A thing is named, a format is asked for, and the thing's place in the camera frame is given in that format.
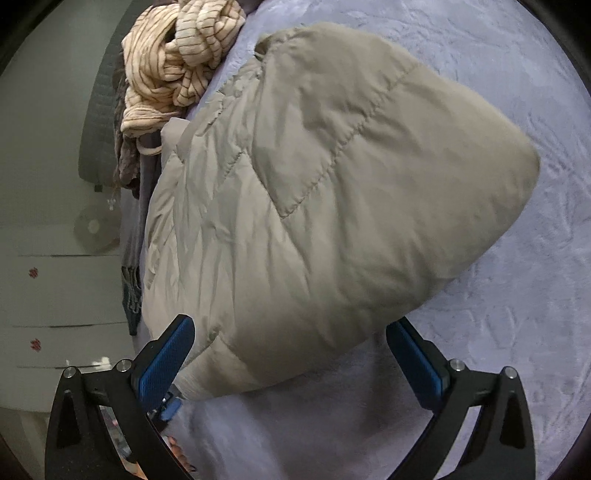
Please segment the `person's left hand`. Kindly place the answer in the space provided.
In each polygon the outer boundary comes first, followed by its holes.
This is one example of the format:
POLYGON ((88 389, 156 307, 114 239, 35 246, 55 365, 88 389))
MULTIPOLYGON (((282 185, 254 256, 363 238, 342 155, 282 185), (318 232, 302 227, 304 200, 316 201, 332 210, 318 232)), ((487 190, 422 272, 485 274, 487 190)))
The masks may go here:
POLYGON ((184 455, 183 450, 177 444, 176 440, 171 436, 167 436, 166 442, 172 454, 174 455, 176 460, 183 466, 183 468, 190 473, 195 472, 195 468, 187 460, 187 457, 184 455))

